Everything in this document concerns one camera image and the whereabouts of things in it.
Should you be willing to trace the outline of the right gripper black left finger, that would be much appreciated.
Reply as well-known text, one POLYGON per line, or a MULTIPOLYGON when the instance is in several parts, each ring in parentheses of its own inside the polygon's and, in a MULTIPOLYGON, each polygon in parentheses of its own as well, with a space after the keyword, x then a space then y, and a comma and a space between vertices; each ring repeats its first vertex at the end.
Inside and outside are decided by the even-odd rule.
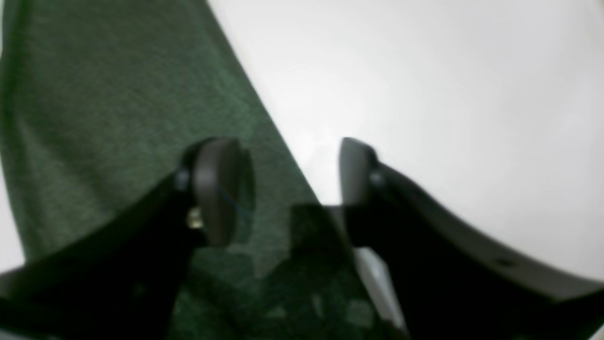
POLYGON ((3 340, 161 340, 192 255, 237 224, 242 147, 210 137, 92 234, 1 275, 3 340))

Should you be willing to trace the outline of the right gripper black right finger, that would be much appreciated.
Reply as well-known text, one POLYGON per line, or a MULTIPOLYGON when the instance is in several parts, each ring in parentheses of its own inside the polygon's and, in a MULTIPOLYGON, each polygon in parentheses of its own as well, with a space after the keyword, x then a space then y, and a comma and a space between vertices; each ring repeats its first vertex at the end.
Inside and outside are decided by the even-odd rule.
POLYGON ((408 338, 588 340, 603 326, 601 280, 488 237, 356 138, 339 150, 347 234, 386 263, 408 338))

